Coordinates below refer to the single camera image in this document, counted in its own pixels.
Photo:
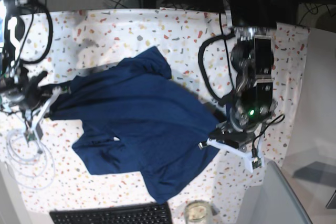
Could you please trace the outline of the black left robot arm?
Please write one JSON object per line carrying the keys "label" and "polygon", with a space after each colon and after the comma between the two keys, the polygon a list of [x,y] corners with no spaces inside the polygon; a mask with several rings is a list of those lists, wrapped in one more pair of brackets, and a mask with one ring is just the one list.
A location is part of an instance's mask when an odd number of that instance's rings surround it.
{"label": "black left robot arm", "polygon": [[[204,41],[198,52],[198,65],[206,88],[219,106],[226,108],[226,120],[210,132],[200,148],[213,146],[227,151],[239,151],[250,144],[252,156],[257,156],[255,130],[265,131],[274,124],[277,106],[273,98],[274,53],[269,31],[278,23],[293,23],[299,0],[228,0],[232,27],[229,34],[220,34]],[[219,97],[211,87],[204,67],[206,48],[219,40],[236,38],[227,51],[228,69],[236,71],[232,90]]]}

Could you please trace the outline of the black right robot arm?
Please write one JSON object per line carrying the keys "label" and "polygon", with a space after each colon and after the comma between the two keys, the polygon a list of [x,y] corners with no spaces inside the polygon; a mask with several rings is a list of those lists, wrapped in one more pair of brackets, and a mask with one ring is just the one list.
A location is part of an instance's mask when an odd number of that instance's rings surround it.
{"label": "black right robot arm", "polygon": [[[31,29],[31,26],[25,26],[21,17],[24,10],[32,16],[41,11],[46,15],[48,24],[45,51],[32,61],[21,58]],[[33,110],[44,100],[38,84],[47,72],[29,78],[26,66],[38,64],[46,58],[51,49],[53,32],[53,21],[46,4],[39,0],[1,0],[1,94],[22,111]]]}

